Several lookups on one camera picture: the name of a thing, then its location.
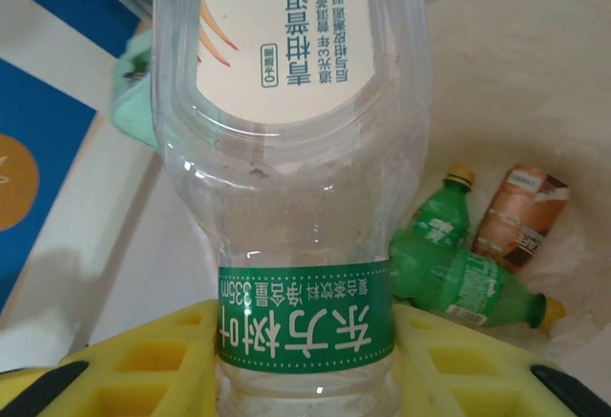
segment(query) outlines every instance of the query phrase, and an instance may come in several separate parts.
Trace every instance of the mint green object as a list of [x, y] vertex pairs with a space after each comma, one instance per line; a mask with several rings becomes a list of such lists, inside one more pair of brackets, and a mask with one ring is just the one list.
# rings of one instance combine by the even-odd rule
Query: mint green object
[[558, 301], [531, 293], [493, 260], [407, 230], [390, 242], [390, 285], [399, 301], [471, 325], [527, 323], [547, 330], [564, 316]]
[[443, 187], [415, 212], [408, 229], [439, 245], [462, 245], [471, 225], [467, 194], [473, 180], [470, 169], [454, 165], [444, 178]]
[[132, 38], [113, 68], [111, 121], [127, 136], [158, 151], [151, 112], [152, 36], [146, 31]]

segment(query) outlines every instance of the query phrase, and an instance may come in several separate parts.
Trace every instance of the white label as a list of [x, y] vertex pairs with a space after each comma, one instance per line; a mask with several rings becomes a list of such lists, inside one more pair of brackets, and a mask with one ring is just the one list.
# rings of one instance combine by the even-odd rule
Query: white label
[[503, 220], [503, 221], [513, 225], [513, 226], [518, 226], [520, 224], [519, 219], [517, 219], [516, 217], [514, 217], [512, 215], [509, 215], [506, 212], [503, 212], [501, 210], [490, 209], [490, 213], [499, 216], [501, 220]]
[[569, 189], [568, 188], [556, 188], [555, 190], [545, 193], [537, 193], [535, 196], [535, 202], [545, 202], [548, 200], [568, 200]]
[[487, 245], [489, 247], [494, 248], [494, 250], [496, 250], [497, 252], [502, 252], [503, 251], [503, 247], [497, 245], [496, 243], [490, 241], [490, 240], [485, 240], [484, 238], [477, 238], [477, 241], [480, 243], [483, 243], [484, 245]]
[[485, 315], [475, 314], [470, 310], [463, 309], [462, 307], [458, 307], [454, 304], [448, 307], [446, 313], [458, 319], [464, 320], [465, 322], [476, 324], [478, 326], [483, 325], [488, 320], [488, 317], [486, 317]]
[[509, 176], [508, 181], [515, 186], [519, 186], [520, 188], [530, 191], [531, 193], [536, 193], [541, 186], [541, 183], [543, 183], [543, 178], [533, 176], [532, 174], [524, 171], [513, 171]]
[[202, 0], [197, 84], [226, 113], [286, 124], [371, 80], [368, 0]]

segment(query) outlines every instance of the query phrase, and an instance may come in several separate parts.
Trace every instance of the green soda bottle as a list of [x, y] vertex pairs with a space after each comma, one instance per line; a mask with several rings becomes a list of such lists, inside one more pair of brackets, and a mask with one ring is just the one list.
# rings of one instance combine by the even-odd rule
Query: green soda bottle
[[412, 231], [390, 242], [395, 299], [484, 327], [526, 322], [549, 334], [566, 315], [561, 302], [533, 294], [495, 261], [437, 245]]
[[454, 164], [443, 180], [443, 187], [418, 208], [408, 229], [439, 245], [460, 246], [469, 233], [467, 193], [474, 179], [471, 169]]

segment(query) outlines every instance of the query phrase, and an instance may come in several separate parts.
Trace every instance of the yellow bottle cap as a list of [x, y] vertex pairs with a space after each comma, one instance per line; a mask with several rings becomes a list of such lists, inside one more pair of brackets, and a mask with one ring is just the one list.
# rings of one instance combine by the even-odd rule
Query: yellow bottle cap
[[543, 317], [541, 324], [538, 326], [538, 329], [549, 336], [556, 322], [564, 317], [566, 317], [566, 309], [564, 308], [562, 302], [546, 296], [545, 316]]
[[453, 164], [446, 175], [446, 180], [456, 181], [471, 188], [475, 181], [475, 172], [462, 164]]

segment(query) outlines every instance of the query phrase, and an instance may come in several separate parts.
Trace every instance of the bottle neck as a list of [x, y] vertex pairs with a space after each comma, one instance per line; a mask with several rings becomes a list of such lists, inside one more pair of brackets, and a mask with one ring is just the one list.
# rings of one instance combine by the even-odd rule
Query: bottle neck
[[467, 194], [471, 191], [471, 188], [469, 188], [467, 185], [460, 183], [458, 181], [448, 180], [447, 178], [443, 180], [443, 185], [446, 188], [449, 188], [453, 191], [458, 191], [464, 194]]
[[534, 295], [528, 307], [526, 320], [531, 328], [537, 328], [543, 323], [546, 308], [547, 301], [545, 301], [545, 295], [543, 293]]

